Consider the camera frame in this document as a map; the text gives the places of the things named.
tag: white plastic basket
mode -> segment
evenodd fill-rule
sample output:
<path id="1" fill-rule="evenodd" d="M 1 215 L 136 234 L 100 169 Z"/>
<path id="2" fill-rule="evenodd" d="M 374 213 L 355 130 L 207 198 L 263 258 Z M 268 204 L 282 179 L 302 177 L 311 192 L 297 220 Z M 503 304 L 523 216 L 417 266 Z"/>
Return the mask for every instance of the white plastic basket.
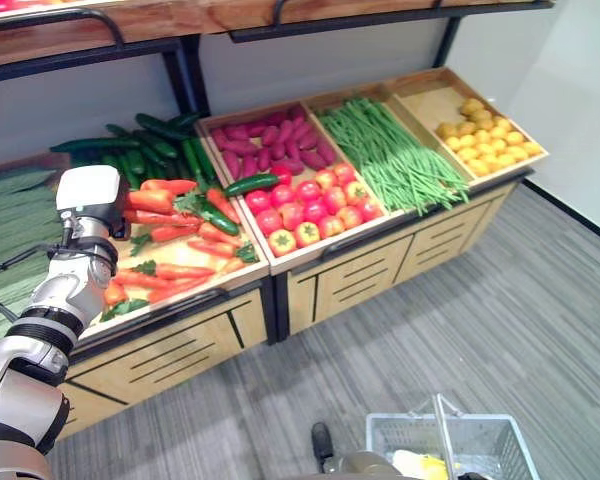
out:
<path id="1" fill-rule="evenodd" d="M 366 449 L 392 463 L 397 450 L 435 455 L 445 460 L 453 480 L 468 472 L 494 480 L 540 480 L 513 417 L 464 414 L 441 395 L 433 404 L 436 414 L 367 415 Z"/>

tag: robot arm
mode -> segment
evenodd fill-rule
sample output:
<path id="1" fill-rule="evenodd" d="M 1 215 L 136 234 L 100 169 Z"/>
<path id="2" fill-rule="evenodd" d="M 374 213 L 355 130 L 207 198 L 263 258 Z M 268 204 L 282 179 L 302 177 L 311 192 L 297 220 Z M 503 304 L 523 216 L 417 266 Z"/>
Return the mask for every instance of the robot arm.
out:
<path id="1" fill-rule="evenodd" d="M 62 242 L 51 249 L 46 279 L 0 339 L 0 480 L 51 479 L 42 455 L 69 413 L 69 401 L 56 386 L 79 336 L 104 307 L 118 260 L 108 237 L 129 233 L 123 182 L 108 166 L 67 170 L 60 180 Z"/>

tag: gray carpet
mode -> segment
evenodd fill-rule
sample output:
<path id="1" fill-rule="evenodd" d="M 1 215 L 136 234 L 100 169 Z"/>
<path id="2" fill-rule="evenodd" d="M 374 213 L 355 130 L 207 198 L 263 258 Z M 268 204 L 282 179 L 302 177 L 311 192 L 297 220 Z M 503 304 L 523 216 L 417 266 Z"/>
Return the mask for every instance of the gray carpet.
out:
<path id="1" fill-rule="evenodd" d="M 509 413 L 543 480 L 600 480 L 600 239 L 520 187 L 466 255 L 258 346 L 58 443 L 59 479 L 312 473 L 311 425 L 364 447 L 365 416 L 442 392 Z"/>

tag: black baseboard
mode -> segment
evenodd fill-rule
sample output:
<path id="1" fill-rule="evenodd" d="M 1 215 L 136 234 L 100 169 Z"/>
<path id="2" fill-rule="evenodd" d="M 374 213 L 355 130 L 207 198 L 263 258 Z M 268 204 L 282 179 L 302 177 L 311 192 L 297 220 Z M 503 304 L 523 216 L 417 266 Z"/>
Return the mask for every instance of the black baseboard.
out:
<path id="1" fill-rule="evenodd" d="M 535 193 L 540 195 L 542 198 L 551 202 L 553 205 L 558 207 L 560 210 L 565 212 L 567 215 L 572 217 L 574 220 L 577 220 L 578 222 L 580 222 L 582 225 L 584 225 L 585 227 L 587 227 L 589 230 L 591 230 L 593 233 L 595 233 L 596 235 L 598 235 L 600 237 L 600 227 L 597 226 L 595 223 L 593 223 L 591 220 L 582 216 L 581 214 L 576 212 L 573 208 L 571 208 L 569 205 L 558 200 L 556 197 L 551 195 L 546 190 L 540 188 L 539 186 L 537 186 L 535 183 L 531 182 L 530 180 L 523 180 L 522 183 L 527 188 L 530 188 Z"/>

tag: red tomato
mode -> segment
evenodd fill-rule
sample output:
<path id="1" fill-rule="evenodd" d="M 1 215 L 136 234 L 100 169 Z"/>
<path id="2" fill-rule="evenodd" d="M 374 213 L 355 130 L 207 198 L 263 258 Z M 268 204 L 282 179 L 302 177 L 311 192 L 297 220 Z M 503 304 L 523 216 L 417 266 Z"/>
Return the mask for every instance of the red tomato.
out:
<path id="1" fill-rule="evenodd" d="M 303 213 L 304 219 L 307 222 L 315 224 L 329 215 L 329 212 L 327 212 L 327 207 L 325 207 L 321 200 L 313 200 L 305 203 Z"/>
<path id="2" fill-rule="evenodd" d="M 271 205 L 279 208 L 285 203 L 292 203 L 295 199 L 293 189 L 289 185 L 277 185 L 271 191 Z"/>
<path id="3" fill-rule="evenodd" d="M 370 198 L 365 198 L 359 205 L 358 210 L 362 214 L 362 219 L 365 222 L 382 216 L 380 205 Z"/>
<path id="4" fill-rule="evenodd" d="M 291 185 L 293 174 L 288 167 L 285 167 L 284 165 L 274 165 L 271 167 L 271 170 L 269 170 L 269 173 L 278 176 L 280 179 L 280 183 L 278 185 Z"/>
<path id="5" fill-rule="evenodd" d="M 271 234 L 267 243 L 269 243 L 271 251 L 276 257 L 281 257 L 296 249 L 296 239 L 287 230 L 276 230 Z"/>
<path id="6" fill-rule="evenodd" d="M 320 186 L 311 180 L 301 182 L 296 187 L 296 199 L 302 203 L 310 202 L 311 200 L 317 200 L 322 195 Z"/>
<path id="7" fill-rule="evenodd" d="M 320 232 L 318 226 L 311 222 L 302 222 L 294 230 L 298 247 L 307 247 L 313 243 L 320 241 Z"/>
<path id="8" fill-rule="evenodd" d="M 338 210 L 336 217 L 340 219 L 347 230 L 362 225 L 362 214 L 355 207 L 342 207 Z"/>
<path id="9" fill-rule="evenodd" d="M 320 220 L 318 229 L 320 230 L 320 237 L 327 238 L 344 232 L 344 225 L 339 218 L 327 216 Z"/>
<path id="10" fill-rule="evenodd" d="M 314 180 L 318 182 L 318 185 L 322 190 L 328 190 L 331 187 L 338 185 L 338 177 L 331 170 L 323 168 L 314 177 Z"/>
<path id="11" fill-rule="evenodd" d="M 347 204 L 355 207 L 369 198 L 367 189 L 360 182 L 349 182 L 344 187 L 344 194 L 347 197 Z"/>
<path id="12" fill-rule="evenodd" d="M 282 218 L 273 208 L 260 212 L 256 217 L 256 223 L 265 237 L 282 228 Z"/>
<path id="13" fill-rule="evenodd" d="M 347 197 L 340 187 L 331 187 L 322 197 L 329 215 L 335 215 L 342 207 L 347 206 Z"/>
<path id="14" fill-rule="evenodd" d="M 282 215 L 282 225 L 287 230 L 293 230 L 304 221 L 302 205 L 285 203 L 278 211 Z"/>
<path id="15" fill-rule="evenodd" d="M 356 179 L 356 171 L 348 163 L 338 163 L 333 167 L 333 173 L 338 177 L 338 182 L 343 187 Z"/>
<path id="16" fill-rule="evenodd" d="M 247 202 L 249 210 L 251 210 L 254 215 L 271 208 L 269 194 L 264 190 L 254 190 L 253 192 L 249 192 L 244 199 Z"/>

